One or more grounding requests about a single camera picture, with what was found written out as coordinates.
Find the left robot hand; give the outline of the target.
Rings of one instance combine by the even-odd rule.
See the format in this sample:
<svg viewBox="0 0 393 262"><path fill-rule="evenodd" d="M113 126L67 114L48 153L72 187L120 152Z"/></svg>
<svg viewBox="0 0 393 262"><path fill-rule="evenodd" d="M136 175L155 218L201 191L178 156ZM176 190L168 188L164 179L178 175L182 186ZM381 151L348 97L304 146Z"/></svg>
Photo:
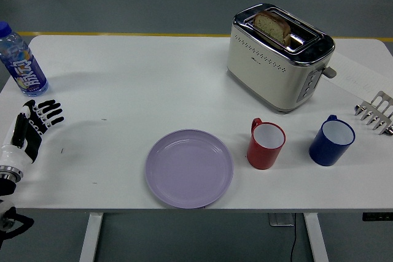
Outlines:
<svg viewBox="0 0 393 262"><path fill-rule="evenodd" d="M24 103L11 124L1 147L1 166L21 174L35 162L43 135L55 124L64 120L62 108L54 99Z"/></svg>

